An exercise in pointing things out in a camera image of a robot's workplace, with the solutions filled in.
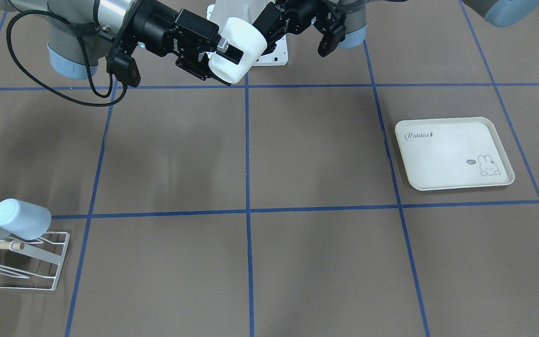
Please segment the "white tray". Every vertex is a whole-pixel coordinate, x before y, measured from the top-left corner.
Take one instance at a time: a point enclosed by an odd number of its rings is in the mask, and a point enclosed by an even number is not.
[[[400,121],[396,140],[416,190],[509,185],[515,173],[487,118]]]

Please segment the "black cable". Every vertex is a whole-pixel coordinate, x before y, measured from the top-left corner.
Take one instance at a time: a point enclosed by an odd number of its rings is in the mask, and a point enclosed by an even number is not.
[[[61,92],[58,92],[57,90],[52,89],[51,87],[47,86],[45,83],[42,83],[42,81],[39,81],[39,79],[34,77],[32,74],[30,74],[30,72],[28,72],[28,70],[26,70],[26,68],[24,68],[22,66],[22,64],[20,64],[20,62],[18,61],[18,58],[16,57],[16,55],[14,53],[14,49],[13,49],[12,44],[11,44],[11,32],[12,32],[12,28],[14,27],[15,23],[19,19],[21,19],[22,17],[25,17],[27,15],[33,15],[33,14],[35,14],[35,15],[45,15],[45,16],[54,18],[54,19],[56,19],[58,21],[61,21],[64,24],[67,24],[67,25],[69,24],[69,21],[64,19],[64,17],[61,17],[61,16],[56,15],[54,13],[50,13],[48,11],[39,11],[39,10],[36,10],[36,9],[31,9],[31,10],[28,10],[28,11],[22,11],[22,12],[18,13],[17,15],[15,15],[15,17],[13,17],[11,19],[11,21],[9,21],[9,24],[8,24],[7,30],[6,30],[6,41],[7,41],[7,45],[8,45],[8,51],[9,51],[9,55],[11,56],[11,59],[18,66],[18,68],[22,71],[22,73],[27,75],[30,79],[32,79],[38,85],[40,85],[43,88],[53,92],[57,96],[60,96],[60,97],[62,97],[64,99],[66,99],[66,100],[69,100],[70,102],[80,104],[80,105],[86,105],[88,107],[109,107],[111,105],[114,105],[114,104],[120,102],[122,100],[122,98],[124,98],[124,96],[126,95],[126,91],[128,90],[128,86],[123,84],[123,83],[122,83],[122,93],[120,94],[120,97],[118,97],[113,102],[109,102],[109,103],[88,103],[88,102],[82,102],[82,101],[76,100],[74,98],[71,98],[70,96],[66,96],[66,95],[62,94]],[[86,48],[84,47],[84,43],[82,41],[82,38],[77,37],[77,40],[79,41],[80,49],[83,52],[83,56],[84,56],[84,60],[85,60],[84,63],[85,63],[85,67],[86,67],[86,71],[87,71],[87,75],[88,75],[88,83],[89,83],[89,85],[91,87],[91,90],[99,97],[102,97],[102,98],[109,97],[111,95],[111,91],[112,91],[112,87],[113,87],[113,81],[112,81],[112,78],[111,78],[111,74],[109,74],[109,81],[110,81],[109,82],[109,92],[107,94],[105,94],[105,95],[99,94],[96,91],[95,86],[93,84],[92,74],[90,73],[90,66],[88,64],[88,57],[87,57],[87,53],[86,53]]]

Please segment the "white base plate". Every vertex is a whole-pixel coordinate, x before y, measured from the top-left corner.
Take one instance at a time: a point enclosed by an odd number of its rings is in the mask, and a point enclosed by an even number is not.
[[[215,5],[207,6],[207,19],[211,17]],[[286,66],[288,63],[288,47],[286,36],[276,42],[276,49],[271,54],[262,55],[253,66]]]
[[[483,117],[400,121],[396,140],[416,190],[509,185],[515,173],[494,124]]]

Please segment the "bunny illustration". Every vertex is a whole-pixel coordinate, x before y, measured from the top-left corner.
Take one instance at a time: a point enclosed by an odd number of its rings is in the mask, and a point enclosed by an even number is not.
[[[492,160],[492,156],[485,155],[477,157],[477,161],[480,162],[480,170],[482,176],[497,176],[500,175],[498,166]]]

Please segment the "light blue joint cap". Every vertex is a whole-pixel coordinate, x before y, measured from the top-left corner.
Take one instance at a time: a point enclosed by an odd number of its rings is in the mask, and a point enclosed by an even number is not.
[[[539,0],[499,0],[484,19],[496,27],[508,27],[521,21],[539,5]]]
[[[338,44],[338,47],[351,49],[355,48],[358,45],[362,44],[365,41],[365,36],[367,35],[367,25],[363,28],[356,30],[355,32],[348,33],[344,36],[344,41]]]
[[[47,49],[49,49],[49,63],[51,63],[51,67],[57,71],[58,74],[73,80],[88,79],[84,64],[72,62],[71,60],[64,58],[64,56],[53,51],[49,45],[47,45]],[[98,66],[99,65],[90,67],[91,75],[95,75]]]

